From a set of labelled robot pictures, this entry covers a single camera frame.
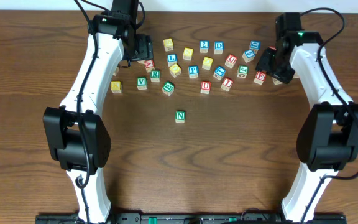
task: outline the toy block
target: toy block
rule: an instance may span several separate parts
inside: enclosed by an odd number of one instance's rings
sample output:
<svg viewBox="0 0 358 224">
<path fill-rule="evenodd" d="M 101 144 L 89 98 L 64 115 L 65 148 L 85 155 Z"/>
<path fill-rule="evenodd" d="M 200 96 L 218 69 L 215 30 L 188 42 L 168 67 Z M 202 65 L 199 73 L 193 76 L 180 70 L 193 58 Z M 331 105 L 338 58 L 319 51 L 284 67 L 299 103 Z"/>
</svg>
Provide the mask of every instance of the toy block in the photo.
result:
<svg viewBox="0 0 358 224">
<path fill-rule="evenodd" d="M 169 73 L 171 73 L 171 75 L 176 78 L 178 75 L 181 74 L 181 68 L 179 67 L 178 64 L 174 64 L 171 67 L 169 67 Z"/>
<path fill-rule="evenodd" d="M 193 56 L 193 49 L 185 47 L 185 50 L 183 51 L 183 59 L 184 60 L 191 60 Z"/>
<path fill-rule="evenodd" d="M 208 49 L 209 49 L 209 41 L 208 40 L 200 41 L 200 53 L 208 53 Z"/>
<path fill-rule="evenodd" d="M 193 65 L 189 66 L 189 78 L 197 78 L 198 77 L 198 66 Z"/>
<path fill-rule="evenodd" d="M 175 86 L 170 82 L 166 82 L 164 86 L 162 86 L 162 92 L 167 94 L 168 96 L 170 96 L 174 90 Z"/>
<path fill-rule="evenodd" d="M 201 93 L 209 94 L 211 91 L 211 82 L 201 82 Z"/>
<path fill-rule="evenodd" d="M 233 68 L 236 62 L 237 62 L 237 57 L 234 56 L 233 54 L 229 54 L 224 65 L 229 68 Z"/>
<path fill-rule="evenodd" d="M 279 80 L 277 80 L 276 78 L 272 78 L 274 85 L 279 85 L 279 84 L 283 84 L 282 82 L 280 82 Z"/>
<path fill-rule="evenodd" d="M 218 80 L 222 80 L 225 73 L 226 73 L 226 69 L 224 69 L 222 66 L 218 66 L 215 69 L 214 77 L 217 78 Z"/>
<path fill-rule="evenodd" d="M 211 70 L 213 61 L 214 61 L 213 59 L 211 59 L 209 57 L 205 57 L 203 60 L 203 69 Z"/>
<path fill-rule="evenodd" d="M 144 61 L 144 67 L 146 68 L 146 72 L 149 73 L 154 70 L 154 61 L 153 60 L 146 60 Z"/>
<path fill-rule="evenodd" d="M 245 78 L 248 75 L 248 66 L 247 65 L 240 65 L 237 71 L 237 77 Z"/>
<path fill-rule="evenodd" d="M 266 79 L 266 74 L 263 72 L 257 72 L 255 79 L 254 79 L 254 83 L 258 83 L 259 85 L 263 84 L 263 82 Z"/>
<path fill-rule="evenodd" d="M 246 63 L 252 61 L 254 58 L 255 58 L 255 53 L 252 50 L 246 50 L 242 54 L 242 59 L 244 59 L 244 61 L 246 61 Z"/>
<path fill-rule="evenodd" d="M 117 68 L 115 69 L 115 71 L 112 73 L 113 76 L 116 76 L 118 74 L 119 68 L 117 66 Z"/>
<path fill-rule="evenodd" d="M 146 90 L 147 89 L 147 80 L 146 78 L 137 78 L 136 81 L 137 89 L 138 90 Z"/>
<path fill-rule="evenodd" d="M 167 55 L 167 62 L 168 62 L 168 67 L 171 67 L 172 65 L 177 63 L 177 55 L 176 54 L 170 54 Z"/>
<path fill-rule="evenodd" d="M 110 89 L 112 93 L 122 93 L 121 81 L 111 81 Z"/>
<path fill-rule="evenodd" d="M 173 50 L 173 40 L 172 40 L 172 38 L 168 38 L 168 39 L 164 40 L 164 48 L 165 48 L 165 51 Z"/>
<path fill-rule="evenodd" d="M 184 124 L 185 123 L 185 118 L 186 118 L 186 112 L 177 111 L 177 113 L 175 115 L 175 122 Z"/>
<path fill-rule="evenodd" d="M 259 48 L 260 48 L 260 42 L 256 40 L 251 40 L 251 43 L 249 44 L 249 50 L 252 50 L 256 54 Z"/>
<path fill-rule="evenodd" d="M 215 42 L 214 45 L 214 54 L 222 54 L 223 53 L 223 42 Z"/>
<path fill-rule="evenodd" d="M 160 70 L 152 70 L 152 73 L 150 73 L 150 80 L 152 82 L 160 82 L 160 78 L 161 78 Z"/>
<path fill-rule="evenodd" d="M 232 86 L 233 86 L 233 80 L 231 80 L 228 77 L 225 77 L 223 82 L 222 82 L 221 88 L 223 90 L 229 91 Z"/>
</svg>

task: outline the white wall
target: white wall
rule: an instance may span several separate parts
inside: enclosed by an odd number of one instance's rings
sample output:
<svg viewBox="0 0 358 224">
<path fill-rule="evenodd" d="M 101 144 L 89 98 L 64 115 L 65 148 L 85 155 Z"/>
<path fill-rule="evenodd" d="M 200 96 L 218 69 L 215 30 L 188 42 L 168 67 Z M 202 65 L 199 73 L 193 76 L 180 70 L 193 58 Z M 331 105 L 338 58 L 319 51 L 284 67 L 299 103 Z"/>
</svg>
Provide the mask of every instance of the white wall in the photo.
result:
<svg viewBox="0 0 358 224">
<path fill-rule="evenodd" d="M 112 0 L 90 0 L 110 8 Z M 358 0 L 140 0 L 146 11 L 200 12 L 302 12 L 331 7 L 339 12 L 358 13 Z M 73 0 L 0 0 L 0 9 L 77 10 Z"/>
</svg>

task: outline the yellow block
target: yellow block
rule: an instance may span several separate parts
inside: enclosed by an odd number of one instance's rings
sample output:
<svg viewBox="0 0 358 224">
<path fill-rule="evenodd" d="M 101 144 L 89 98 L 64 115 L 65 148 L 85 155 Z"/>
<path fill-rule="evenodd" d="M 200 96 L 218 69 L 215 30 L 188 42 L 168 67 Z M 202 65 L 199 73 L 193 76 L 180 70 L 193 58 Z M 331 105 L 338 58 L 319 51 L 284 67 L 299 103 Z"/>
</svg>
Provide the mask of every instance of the yellow block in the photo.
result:
<svg viewBox="0 0 358 224">
<path fill-rule="evenodd" d="M 171 67 L 169 67 L 169 72 L 174 78 L 176 78 L 178 75 L 181 74 L 181 68 L 179 67 L 178 64 L 174 64 Z"/>
<path fill-rule="evenodd" d="M 189 57 L 193 56 L 193 49 L 185 47 L 185 51 L 183 52 L 183 55 Z"/>
<path fill-rule="evenodd" d="M 214 61 L 213 59 L 211 59 L 209 57 L 205 57 L 203 60 L 203 65 L 211 66 L 213 61 Z"/>
<path fill-rule="evenodd" d="M 122 88 L 121 88 L 121 81 L 111 81 L 111 91 L 113 93 L 121 93 Z"/>
<path fill-rule="evenodd" d="M 172 38 L 168 38 L 164 40 L 164 48 L 165 51 L 173 50 L 173 40 Z"/>
</svg>

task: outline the wooden table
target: wooden table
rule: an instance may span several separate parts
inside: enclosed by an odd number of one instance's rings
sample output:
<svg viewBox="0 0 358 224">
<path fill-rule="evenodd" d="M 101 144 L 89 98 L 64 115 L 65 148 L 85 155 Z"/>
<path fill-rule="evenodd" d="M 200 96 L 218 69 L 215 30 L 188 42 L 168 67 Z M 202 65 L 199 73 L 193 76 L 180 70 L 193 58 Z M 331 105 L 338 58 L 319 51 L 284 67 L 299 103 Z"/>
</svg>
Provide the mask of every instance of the wooden table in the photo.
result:
<svg viewBox="0 0 358 224">
<path fill-rule="evenodd" d="M 221 90 L 213 71 L 201 70 L 189 80 L 187 67 L 201 68 L 200 39 L 224 42 L 224 53 L 239 57 L 251 40 L 262 48 L 275 42 L 275 13 L 148 12 L 140 29 L 153 38 L 161 83 L 139 91 L 135 78 L 148 75 L 143 65 L 121 69 L 114 80 L 124 93 L 110 91 L 103 121 L 111 137 L 105 167 L 106 188 L 114 206 L 144 213 L 236 213 L 249 207 L 276 210 L 288 193 L 299 166 L 295 142 L 308 115 L 299 80 L 289 85 L 253 83 L 261 53 L 249 63 L 246 79 L 234 79 Z M 358 102 L 358 14 L 346 15 L 345 31 L 327 46 L 328 59 L 344 89 Z M 324 39 L 340 26 L 332 14 L 302 18 L 307 30 Z M 168 71 L 162 40 L 172 37 L 183 73 Z M 0 223 L 33 223 L 39 213 L 73 213 L 74 188 L 59 163 L 50 157 L 42 124 L 47 106 L 57 107 L 74 82 L 86 49 L 86 22 L 79 11 L 0 11 Z M 184 47 L 195 49 L 183 61 Z M 172 96 L 162 93 L 171 80 Z M 202 80 L 212 81 L 209 95 Z M 185 124 L 175 124 L 176 110 L 186 110 Z M 342 175 L 353 174 L 358 159 Z M 334 180 L 319 212 L 344 212 L 358 223 L 358 179 Z"/>
</svg>

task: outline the wooden block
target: wooden block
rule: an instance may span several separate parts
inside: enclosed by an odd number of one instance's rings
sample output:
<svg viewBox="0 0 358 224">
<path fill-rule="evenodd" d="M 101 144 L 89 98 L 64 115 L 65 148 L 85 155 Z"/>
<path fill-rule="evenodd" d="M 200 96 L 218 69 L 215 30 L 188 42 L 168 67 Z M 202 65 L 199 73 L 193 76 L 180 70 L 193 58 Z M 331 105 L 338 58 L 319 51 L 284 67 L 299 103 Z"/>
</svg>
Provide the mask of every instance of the wooden block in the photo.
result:
<svg viewBox="0 0 358 224">
<path fill-rule="evenodd" d="M 215 42 L 214 45 L 214 54 L 222 54 L 223 53 L 223 42 Z"/>
<path fill-rule="evenodd" d="M 150 73 L 150 80 L 152 82 L 160 82 L 160 79 L 161 79 L 161 71 L 152 70 L 152 73 Z"/>
<path fill-rule="evenodd" d="M 181 68 L 179 67 L 178 64 L 174 64 L 171 67 L 169 67 L 169 73 L 171 73 L 171 75 L 176 78 L 178 75 L 181 74 Z"/>
<path fill-rule="evenodd" d="M 172 40 L 172 38 L 168 38 L 168 39 L 164 40 L 164 48 L 165 48 L 165 51 L 173 50 L 173 40 Z"/>
<path fill-rule="evenodd" d="M 198 77 L 198 66 L 193 65 L 189 66 L 189 78 L 197 78 Z"/>
<path fill-rule="evenodd" d="M 242 54 L 242 59 L 244 59 L 244 61 L 246 61 L 246 63 L 252 61 L 254 58 L 255 58 L 255 53 L 252 50 L 246 50 Z"/>
<path fill-rule="evenodd" d="M 205 57 L 203 60 L 203 69 L 211 70 L 213 61 L 214 61 L 213 59 L 211 59 L 209 57 Z"/>
<path fill-rule="evenodd" d="M 200 41 L 200 53 L 208 53 L 208 49 L 209 49 L 209 41 L 208 40 Z"/>
<path fill-rule="evenodd" d="M 168 67 L 171 67 L 172 65 L 177 63 L 177 55 L 176 54 L 170 54 L 167 55 L 167 62 L 168 62 Z"/>
<path fill-rule="evenodd" d="M 263 84 L 263 82 L 266 79 L 266 74 L 263 72 L 257 72 L 255 79 L 254 79 L 254 83 L 258 83 L 259 85 Z"/>
<path fill-rule="evenodd" d="M 116 76 L 118 74 L 119 71 L 119 67 L 117 66 L 117 68 L 115 69 L 115 71 L 112 73 L 113 76 Z"/>
<path fill-rule="evenodd" d="M 184 60 L 191 60 L 193 56 L 193 49 L 185 47 L 185 50 L 183 51 L 183 59 Z"/>
<path fill-rule="evenodd" d="M 166 82 L 164 86 L 162 86 L 162 92 L 167 94 L 168 96 L 170 96 L 174 90 L 175 86 L 171 82 Z"/>
<path fill-rule="evenodd" d="M 137 89 L 138 90 L 146 90 L 147 89 L 147 80 L 145 77 L 137 78 Z"/>
<path fill-rule="evenodd" d="M 228 77 L 225 77 L 223 82 L 222 82 L 221 88 L 223 90 L 229 91 L 232 86 L 233 86 L 233 80 L 231 80 Z"/>
<path fill-rule="evenodd" d="M 211 91 L 211 82 L 202 81 L 201 82 L 201 93 L 209 94 Z"/>
<path fill-rule="evenodd" d="M 214 77 L 218 80 L 222 80 L 225 73 L 226 73 L 226 69 L 224 69 L 222 66 L 218 66 L 215 69 Z"/>
<path fill-rule="evenodd" d="M 122 93 L 121 81 L 111 81 L 110 89 L 112 93 Z"/>
<path fill-rule="evenodd" d="M 248 75 L 248 66 L 247 65 L 240 65 L 237 71 L 237 77 L 245 78 Z"/>
<path fill-rule="evenodd" d="M 249 49 L 256 54 L 259 48 L 260 48 L 260 42 L 256 40 L 251 40 L 251 43 L 249 44 Z"/>
<path fill-rule="evenodd" d="M 154 70 L 154 61 L 153 60 L 146 60 L 144 61 L 144 67 L 146 68 L 146 72 L 149 73 Z"/>
<path fill-rule="evenodd" d="M 233 54 L 229 54 L 224 65 L 229 68 L 233 68 L 236 62 L 237 62 L 237 57 L 234 56 Z"/>
<path fill-rule="evenodd" d="M 278 81 L 276 78 L 272 78 L 274 85 L 283 84 L 282 82 Z"/>
<path fill-rule="evenodd" d="M 184 124 L 186 119 L 186 112 L 184 111 L 177 111 L 175 115 L 175 122 Z"/>
</svg>

